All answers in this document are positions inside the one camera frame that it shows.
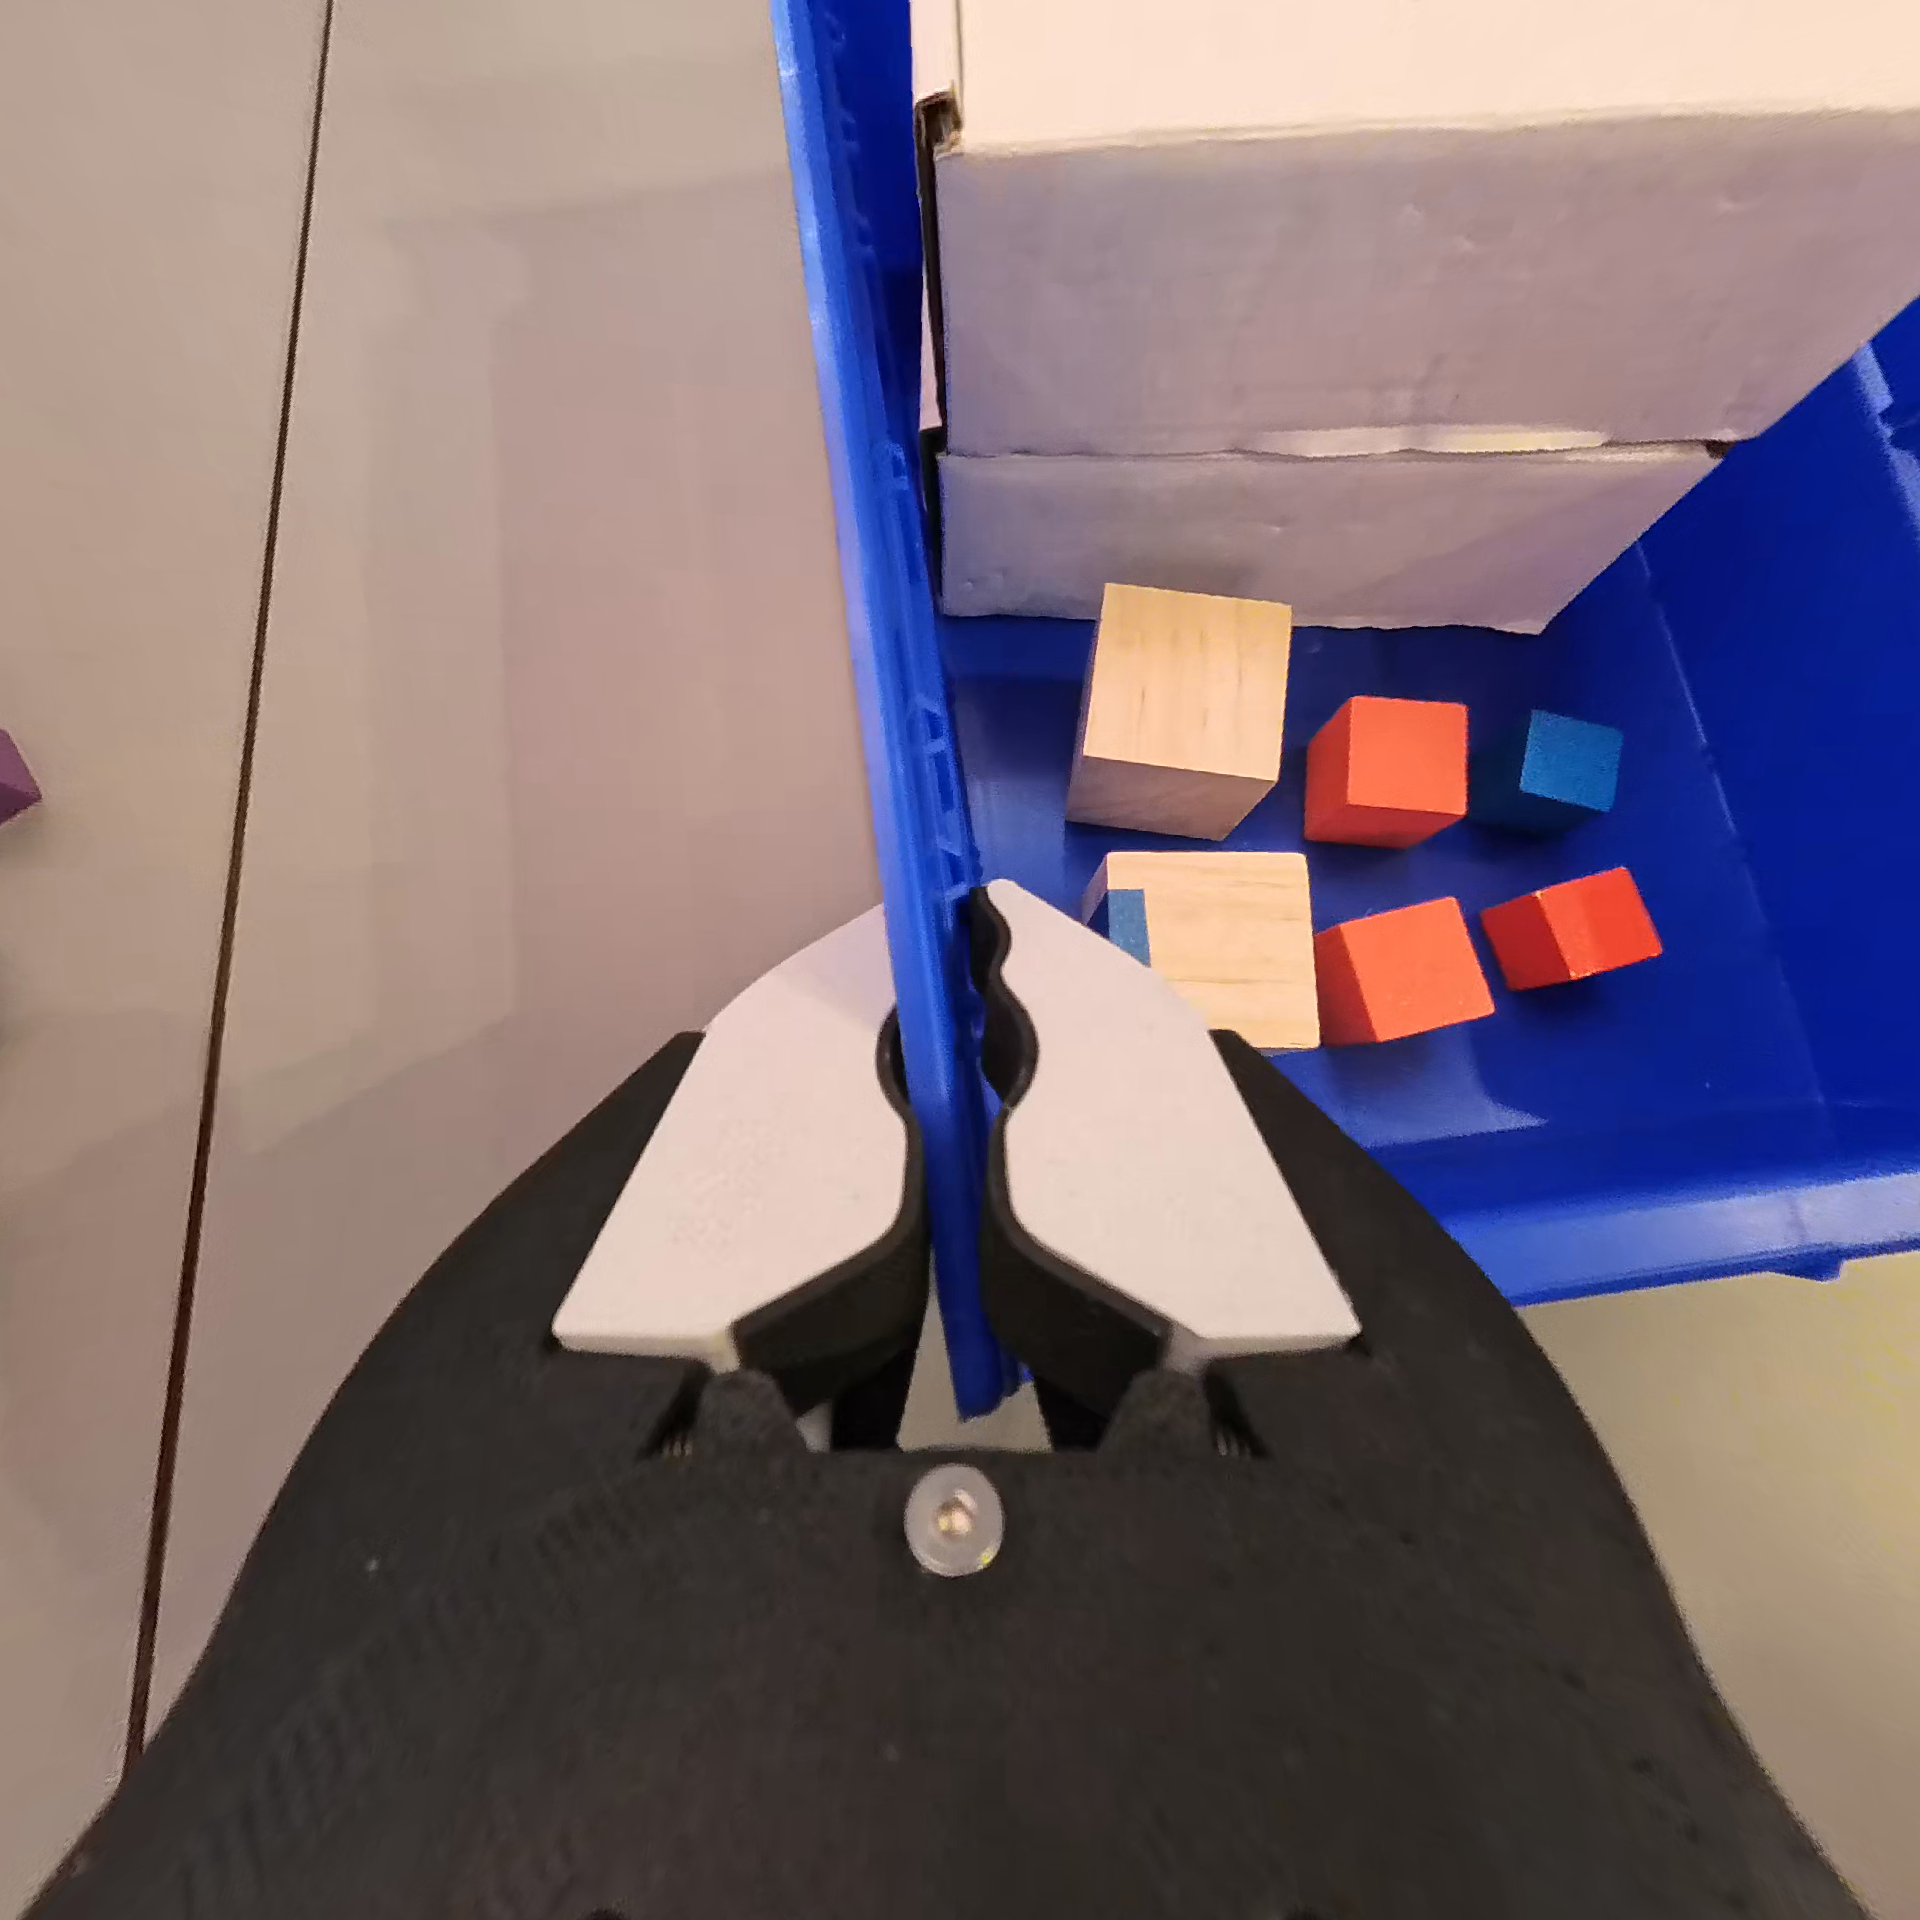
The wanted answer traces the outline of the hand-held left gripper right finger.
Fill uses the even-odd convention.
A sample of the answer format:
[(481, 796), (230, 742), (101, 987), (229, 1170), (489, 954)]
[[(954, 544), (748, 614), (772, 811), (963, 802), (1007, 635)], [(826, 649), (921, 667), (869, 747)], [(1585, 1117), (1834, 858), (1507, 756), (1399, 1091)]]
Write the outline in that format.
[(1013, 881), (967, 906), (998, 1345), (1106, 1422), (1145, 1373), (1349, 1348), (1359, 1318), (1202, 1017)]

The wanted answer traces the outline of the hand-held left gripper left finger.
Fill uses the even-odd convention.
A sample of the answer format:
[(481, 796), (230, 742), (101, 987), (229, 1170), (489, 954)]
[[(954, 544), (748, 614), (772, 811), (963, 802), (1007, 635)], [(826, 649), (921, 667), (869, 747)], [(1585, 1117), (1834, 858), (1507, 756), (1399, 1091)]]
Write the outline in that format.
[(929, 1294), (926, 1147), (873, 906), (694, 1036), (550, 1332), (759, 1373), (793, 1412), (902, 1412)]

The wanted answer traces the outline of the large wooden cube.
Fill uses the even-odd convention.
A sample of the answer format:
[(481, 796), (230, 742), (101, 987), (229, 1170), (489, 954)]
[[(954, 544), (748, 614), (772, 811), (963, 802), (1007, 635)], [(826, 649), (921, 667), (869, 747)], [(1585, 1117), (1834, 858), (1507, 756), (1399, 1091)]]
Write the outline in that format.
[(1322, 1045), (1303, 853), (1114, 851), (1078, 902), (1078, 918), (1095, 932), (1111, 888), (1145, 892), (1153, 969), (1205, 1027), (1262, 1052)]
[(1225, 842), (1279, 782), (1291, 635), (1284, 603), (1108, 584), (1067, 822)]

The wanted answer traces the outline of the red wooden cube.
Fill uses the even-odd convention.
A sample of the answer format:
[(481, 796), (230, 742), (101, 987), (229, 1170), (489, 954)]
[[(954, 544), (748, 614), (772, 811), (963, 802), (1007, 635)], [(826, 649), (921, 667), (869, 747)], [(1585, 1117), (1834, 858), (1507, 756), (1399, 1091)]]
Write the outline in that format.
[(1322, 929), (1313, 964), (1323, 1048), (1420, 1038), (1498, 1010), (1452, 896)]
[(1510, 993), (1573, 985), (1665, 956), (1627, 866), (1486, 906), (1479, 929)]
[(1470, 811), (1470, 708), (1354, 694), (1307, 747), (1303, 840), (1415, 849)]

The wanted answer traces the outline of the blue plastic bin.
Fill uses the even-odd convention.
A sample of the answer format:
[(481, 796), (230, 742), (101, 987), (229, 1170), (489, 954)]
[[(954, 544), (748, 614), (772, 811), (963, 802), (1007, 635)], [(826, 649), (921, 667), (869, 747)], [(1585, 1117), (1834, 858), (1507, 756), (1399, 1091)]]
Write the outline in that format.
[[(929, 1141), (950, 1392), (1017, 1392), (977, 1294), (994, 1099), (964, 913), (1077, 907), (1116, 842), (1066, 822), (1089, 621), (949, 619), (924, 514), (908, 5), (770, 5), (905, 1077)], [(1622, 734), (1617, 808), (1559, 840), (1468, 826), (1313, 853), (1332, 922), (1630, 869), (1665, 956), (1491, 1020), (1295, 1054), (1515, 1305), (1916, 1249), (1916, 307), (1633, 544), (1543, 638), (1307, 632), (1287, 720), (1351, 692)]]

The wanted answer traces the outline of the white cardboard box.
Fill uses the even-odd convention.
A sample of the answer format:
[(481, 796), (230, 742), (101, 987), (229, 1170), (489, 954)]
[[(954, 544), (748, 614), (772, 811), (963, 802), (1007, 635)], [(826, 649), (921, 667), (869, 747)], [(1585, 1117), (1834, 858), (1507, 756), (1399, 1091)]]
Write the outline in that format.
[(910, 5), (950, 618), (1539, 633), (1917, 283), (1916, 5)]

